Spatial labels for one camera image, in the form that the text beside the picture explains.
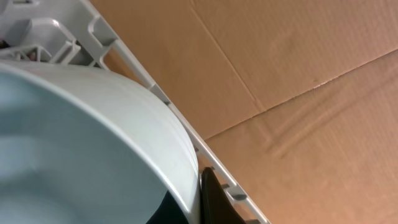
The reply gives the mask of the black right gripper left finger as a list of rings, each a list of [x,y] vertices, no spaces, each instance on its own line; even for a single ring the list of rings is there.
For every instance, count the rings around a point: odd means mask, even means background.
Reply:
[[[172,194],[167,191],[160,206],[147,221],[147,224],[188,224],[188,221]]]

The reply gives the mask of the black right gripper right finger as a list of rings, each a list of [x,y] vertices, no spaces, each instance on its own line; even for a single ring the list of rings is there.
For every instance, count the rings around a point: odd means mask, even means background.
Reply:
[[[201,222],[204,224],[245,224],[229,202],[210,167],[201,173]]]

